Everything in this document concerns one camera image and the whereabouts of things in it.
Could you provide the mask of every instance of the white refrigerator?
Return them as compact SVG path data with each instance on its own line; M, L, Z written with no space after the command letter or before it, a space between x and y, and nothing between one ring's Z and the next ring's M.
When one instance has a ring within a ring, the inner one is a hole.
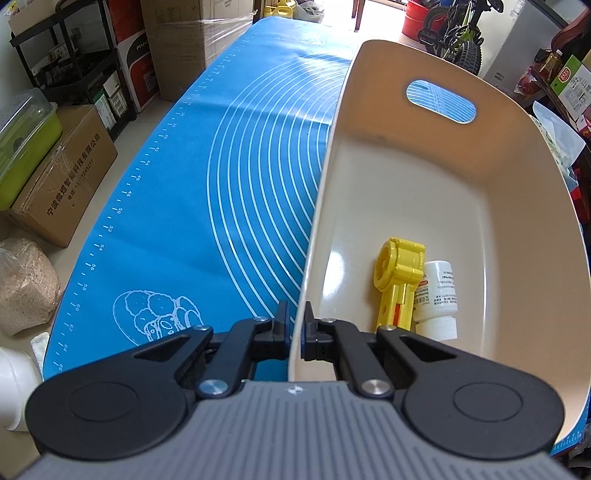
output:
M583 11L580 0L506 0L502 14L482 14L480 77L512 98L515 85L541 48Z

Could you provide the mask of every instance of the wooden chair leg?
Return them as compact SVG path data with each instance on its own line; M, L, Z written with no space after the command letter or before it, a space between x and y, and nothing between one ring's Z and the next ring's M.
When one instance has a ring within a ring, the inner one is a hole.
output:
M355 20L355 31L359 30L361 26L361 15L363 15L363 8L365 7L365 0L357 0L359 5L357 6L357 20Z

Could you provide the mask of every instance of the gray gripper base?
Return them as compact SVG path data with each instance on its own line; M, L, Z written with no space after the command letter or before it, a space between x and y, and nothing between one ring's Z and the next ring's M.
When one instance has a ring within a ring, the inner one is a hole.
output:
M45 455L20 478L554 480L574 477L544 453L510 462L479 462L438 450L415 435L390 403L364 400L354 395L344 382L247 382L234 397L202 402L174 437L150 451L113 462L79 462Z

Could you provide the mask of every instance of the red bucket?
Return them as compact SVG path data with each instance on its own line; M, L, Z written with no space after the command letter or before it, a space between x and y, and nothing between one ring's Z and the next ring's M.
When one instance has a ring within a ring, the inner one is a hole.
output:
M422 6L413 0L408 0L405 8L404 23L402 24L402 33L407 37L418 41L418 33L423 28L423 21L429 9ZM433 23L433 27L440 28L443 25L445 18L439 18Z

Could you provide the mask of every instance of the plastic bag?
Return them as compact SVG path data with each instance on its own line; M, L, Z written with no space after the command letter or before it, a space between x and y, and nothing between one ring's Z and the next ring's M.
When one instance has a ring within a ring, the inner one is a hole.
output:
M515 85L514 92L520 93L524 97L534 95L541 90L540 84L535 79L534 74L531 73L531 68L532 67L529 67L527 69L527 72L521 76L519 82L517 82L517 85Z
M47 323L59 298L57 273L34 241L0 242L0 329L14 335Z
M321 23L324 18L324 7L316 2L304 2L295 5L294 17L296 20Z
M570 125L542 104L534 102L533 111L537 117L537 119L532 117L534 123L544 135L564 182L569 192L572 192L579 185L574 176L572 165L583 151L585 140Z

